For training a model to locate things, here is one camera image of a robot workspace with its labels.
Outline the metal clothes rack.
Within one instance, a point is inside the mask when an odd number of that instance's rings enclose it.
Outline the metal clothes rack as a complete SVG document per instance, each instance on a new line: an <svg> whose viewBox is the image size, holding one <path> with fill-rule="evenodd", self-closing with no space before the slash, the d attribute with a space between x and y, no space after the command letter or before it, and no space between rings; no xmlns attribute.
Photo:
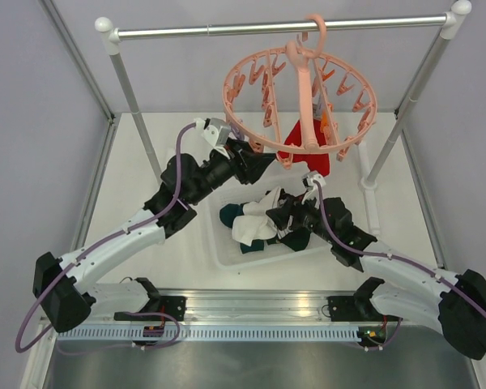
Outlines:
<svg viewBox="0 0 486 389"><path fill-rule="evenodd" d="M205 27L184 27L184 28L161 28L161 29L133 29L125 30L115 28L113 22L106 17L100 17L95 21L95 29L100 34L104 47L110 56L113 68L116 72L121 89L124 93L130 113L134 119L135 126L139 132L139 137L147 154L151 169L160 182L160 175L162 173L160 163L156 156L155 149L149 138L149 133L143 116L140 112L139 104L134 95L134 90L126 72L126 67L122 61L119 45L122 41L133 41L142 39L171 39L178 37L192 37L192 36L243 36L243 35L258 35L258 34L272 34L272 33L290 33L298 32L302 35L302 40L306 41L309 32L319 31L319 41L316 49L306 49L306 54L303 53L306 61L312 61L315 64L315 58L322 58L326 56L330 58L329 54L322 52L323 43L328 30L358 30L358 29L378 29L378 28L409 28L409 27L428 27L440 26L441 30L437 34L433 43L430 45L428 52L425 54L421 64L419 65L413 80L407 87L405 95L399 107L394 111L396 116L396 123L390 133L390 137L384 144L379 157L376 159L373 167L370 169L368 175L365 177L364 188L371 186L377 178L382 166L385 164L392 148L402 130L405 122L416 107L416 103L420 94L424 90L430 75L433 73L436 65L441 59L446 47L458 33L458 30L463 25L465 18L471 13L471 1L455 1L450 8L450 11L442 15L434 16L414 16L414 17L399 17L387 19L357 19L357 20L322 20L317 15L307 16L307 21L297 22L272 22L272 23L257 23L257 24L221 24L221 25L206 25Z"/></svg>

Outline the purple clothes peg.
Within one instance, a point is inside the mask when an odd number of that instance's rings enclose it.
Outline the purple clothes peg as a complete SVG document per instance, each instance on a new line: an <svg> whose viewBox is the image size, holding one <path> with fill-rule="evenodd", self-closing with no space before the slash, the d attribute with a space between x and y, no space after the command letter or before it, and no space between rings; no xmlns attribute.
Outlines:
<svg viewBox="0 0 486 389"><path fill-rule="evenodd" d="M320 121L322 119L321 103L313 104L313 119Z"/></svg>
<svg viewBox="0 0 486 389"><path fill-rule="evenodd" d="M245 136L237 129L237 127L233 123L230 124L230 127L231 127L231 131L232 131L232 133L233 133L233 135L236 139L239 139L239 140L245 139Z"/></svg>

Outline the red sock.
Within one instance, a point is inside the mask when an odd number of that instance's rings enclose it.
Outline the red sock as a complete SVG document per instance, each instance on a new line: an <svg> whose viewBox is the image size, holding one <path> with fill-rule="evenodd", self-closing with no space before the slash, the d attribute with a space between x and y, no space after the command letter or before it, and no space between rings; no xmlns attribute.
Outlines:
<svg viewBox="0 0 486 389"><path fill-rule="evenodd" d="M325 146L326 138L320 129L321 121L314 119L313 128L318 140L318 144ZM285 140L286 145L301 145L301 124L297 121L292 131ZM285 161L287 165L305 162L310 171L317 171L323 177L330 175L330 157L328 154L292 154L287 152L277 152L277 156L281 161Z"/></svg>

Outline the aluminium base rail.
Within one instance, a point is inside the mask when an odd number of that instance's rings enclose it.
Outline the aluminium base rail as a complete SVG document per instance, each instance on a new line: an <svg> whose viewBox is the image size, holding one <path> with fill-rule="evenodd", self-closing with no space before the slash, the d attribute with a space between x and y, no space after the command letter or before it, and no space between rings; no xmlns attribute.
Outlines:
<svg viewBox="0 0 486 389"><path fill-rule="evenodd" d="M161 289L185 298L184 322L198 325L318 325L330 321L331 296L348 290Z"/></svg>

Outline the pink round clip hanger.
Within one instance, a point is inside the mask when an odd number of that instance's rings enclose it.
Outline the pink round clip hanger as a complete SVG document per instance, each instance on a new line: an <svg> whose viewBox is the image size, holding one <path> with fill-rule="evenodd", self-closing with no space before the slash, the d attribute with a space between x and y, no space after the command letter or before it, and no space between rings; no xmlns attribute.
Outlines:
<svg viewBox="0 0 486 389"><path fill-rule="evenodd" d="M296 39L289 41L283 47L265 49L241 59L227 74L223 89L222 101L224 113L229 124L233 123L237 129L249 140L250 146L256 152L263 152L265 148L275 151L279 163L286 169L287 165L281 161L277 152L292 154L328 154L335 153L338 160L343 160L353 145L359 145L375 124L377 119L377 97L370 83L353 66L345 61L330 55L315 58L312 61L301 59L306 49L316 49L320 38L319 31L317 44L313 48L304 45L301 33ZM326 36L323 43L323 55ZM298 104L298 120L301 124L301 145L286 145L279 121L279 93L275 87L275 78L286 67L290 66L296 74L296 92ZM343 96L358 86L359 92L352 106L352 112L360 113L361 117L356 131L346 137L339 133L339 123L335 118L334 105L330 100L326 83L334 75L340 73L342 79L336 88L336 96ZM234 104L243 87L261 84L261 107L263 111L262 125L272 128L274 136L268 138L251 129L237 116ZM322 113L328 119L328 131L323 132L326 145L318 144L313 128L313 104L321 103Z"/></svg>

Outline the teal sock front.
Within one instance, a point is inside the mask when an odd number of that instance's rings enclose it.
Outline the teal sock front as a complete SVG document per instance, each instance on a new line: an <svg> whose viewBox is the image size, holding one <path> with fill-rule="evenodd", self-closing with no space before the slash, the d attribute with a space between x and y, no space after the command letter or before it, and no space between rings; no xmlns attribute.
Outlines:
<svg viewBox="0 0 486 389"><path fill-rule="evenodd" d="M232 229L235 219L238 216L243 215L244 212L242 204L229 203L223 206L219 211L219 218L221 223L229 229ZM253 240L249 246L244 243L239 243L239 247L242 254L249 254L253 252L264 251L265 242L262 240Z"/></svg>

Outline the orange clothes peg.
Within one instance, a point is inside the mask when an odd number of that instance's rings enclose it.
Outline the orange clothes peg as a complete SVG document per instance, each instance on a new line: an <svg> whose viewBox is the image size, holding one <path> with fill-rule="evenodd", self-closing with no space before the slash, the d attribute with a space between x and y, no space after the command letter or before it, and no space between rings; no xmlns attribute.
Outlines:
<svg viewBox="0 0 486 389"><path fill-rule="evenodd" d="M320 122L321 122L321 124L320 124L320 131L321 132L328 131L329 123L328 123L328 119L327 119L327 116L326 116L325 113L322 114Z"/></svg>

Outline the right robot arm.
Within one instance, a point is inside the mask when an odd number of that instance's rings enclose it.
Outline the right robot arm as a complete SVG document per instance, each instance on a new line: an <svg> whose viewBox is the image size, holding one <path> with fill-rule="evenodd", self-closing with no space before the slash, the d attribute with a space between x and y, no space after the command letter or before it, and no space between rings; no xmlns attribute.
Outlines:
<svg viewBox="0 0 486 389"><path fill-rule="evenodd" d="M317 203L289 195L266 215L279 229L304 229L320 237L345 267L368 275L354 294L359 318L406 319L439 333L465 357L486 355L486 279L480 273L458 274L404 258L354 225L340 198Z"/></svg>

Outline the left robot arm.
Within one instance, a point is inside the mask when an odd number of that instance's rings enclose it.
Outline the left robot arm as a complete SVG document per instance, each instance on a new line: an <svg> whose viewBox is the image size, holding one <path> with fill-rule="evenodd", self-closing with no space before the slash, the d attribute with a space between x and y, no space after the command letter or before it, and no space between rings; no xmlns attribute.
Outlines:
<svg viewBox="0 0 486 389"><path fill-rule="evenodd" d="M248 142L228 139L207 160L178 152L167 163L158 191L122 227L89 246L57 258L36 260L32 291L52 328L63 333L99 307L92 287L106 273L148 246L164 243L196 217L194 206L231 178L256 183L275 155L255 152Z"/></svg>

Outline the white plastic basket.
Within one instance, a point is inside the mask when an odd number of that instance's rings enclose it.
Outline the white plastic basket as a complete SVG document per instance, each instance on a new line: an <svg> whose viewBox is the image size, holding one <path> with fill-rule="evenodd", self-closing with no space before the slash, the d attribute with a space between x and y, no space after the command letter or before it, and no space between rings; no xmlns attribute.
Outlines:
<svg viewBox="0 0 486 389"><path fill-rule="evenodd" d="M208 231L209 242L218 267L225 270L241 270L286 259L299 259L323 252L326 248L326 243L321 238L312 235L309 244L302 251L296 252L282 243L275 243L265 245L264 250L243 254L239 243L232 239L232 232L222 224L219 211L230 203L258 201L265 195L266 190L266 186L251 186L249 189L242 186L229 187L217 190L207 198L208 220L211 222L211 229Z"/></svg>

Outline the teal reindeer sock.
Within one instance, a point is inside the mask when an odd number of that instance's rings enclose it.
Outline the teal reindeer sock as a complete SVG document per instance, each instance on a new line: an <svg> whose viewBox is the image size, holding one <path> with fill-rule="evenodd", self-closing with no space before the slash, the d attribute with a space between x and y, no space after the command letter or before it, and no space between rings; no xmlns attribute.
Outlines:
<svg viewBox="0 0 486 389"><path fill-rule="evenodd" d="M291 231L284 235L283 237L273 237L266 240L267 245L283 244L290 250L295 252L305 250L310 241L311 232L307 229L298 229Z"/></svg>

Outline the black white striped sock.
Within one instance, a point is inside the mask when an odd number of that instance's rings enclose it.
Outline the black white striped sock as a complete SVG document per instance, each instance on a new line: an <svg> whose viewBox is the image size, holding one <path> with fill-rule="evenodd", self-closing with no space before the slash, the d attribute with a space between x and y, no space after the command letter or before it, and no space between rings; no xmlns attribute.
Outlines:
<svg viewBox="0 0 486 389"><path fill-rule="evenodd" d="M291 234L291 229L279 230L277 234L270 240L271 244L280 243L287 235Z"/></svg>

